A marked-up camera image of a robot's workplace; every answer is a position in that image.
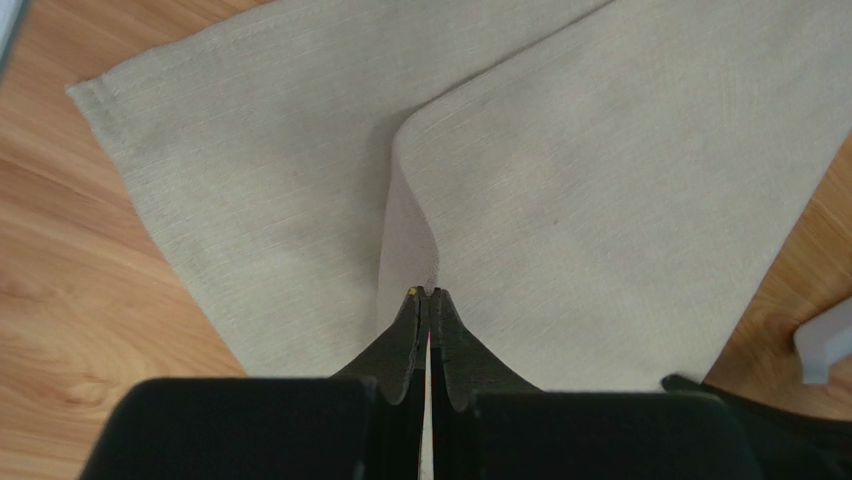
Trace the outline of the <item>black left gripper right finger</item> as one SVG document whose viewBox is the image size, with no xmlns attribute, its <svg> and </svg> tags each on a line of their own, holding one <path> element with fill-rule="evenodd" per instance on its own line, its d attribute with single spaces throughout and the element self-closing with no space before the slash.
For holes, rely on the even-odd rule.
<svg viewBox="0 0 852 480">
<path fill-rule="evenodd" d="M 532 394 L 540 388 L 518 375 L 489 350 L 462 322 L 450 293 L 436 289 L 429 298 L 433 368 L 451 408 L 462 412 L 478 394 Z"/>
</svg>

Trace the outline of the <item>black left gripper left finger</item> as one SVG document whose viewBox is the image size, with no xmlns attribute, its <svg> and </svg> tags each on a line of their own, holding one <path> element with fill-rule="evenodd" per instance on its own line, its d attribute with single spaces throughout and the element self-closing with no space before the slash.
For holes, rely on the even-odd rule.
<svg viewBox="0 0 852 480">
<path fill-rule="evenodd" d="M 371 379 L 390 405 L 401 404 L 414 372 L 425 360 L 422 337 L 426 332 L 421 307 L 426 300 L 422 287 L 408 290 L 394 321 L 353 360 L 335 372 L 334 380 Z"/>
</svg>

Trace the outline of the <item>beige linen napkin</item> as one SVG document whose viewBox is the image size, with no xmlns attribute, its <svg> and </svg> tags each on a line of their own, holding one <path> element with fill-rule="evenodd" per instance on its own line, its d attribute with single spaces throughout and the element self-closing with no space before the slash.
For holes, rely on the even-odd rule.
<svg viewBox="0 0 852 480">
<path fill-rule="evenodd" d="M 558 390 L 708 373 L 851 128 L 847 1 L 277 1 L 68 91 L 244 369 L 448 290 Z"/>
</svg>

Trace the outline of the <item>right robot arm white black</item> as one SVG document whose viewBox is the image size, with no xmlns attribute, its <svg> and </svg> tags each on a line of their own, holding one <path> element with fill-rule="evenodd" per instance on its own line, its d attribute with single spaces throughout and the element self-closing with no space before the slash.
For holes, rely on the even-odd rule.
<svg viewBox="0 0 852 480">
<path fill-rule="evenodd" d="M 721 400 L 743 427 L 766 479 L 849 479 L 851 423 L 792 413 L 678 374 L 661 380 L 668 393 Z"/>
</svg>

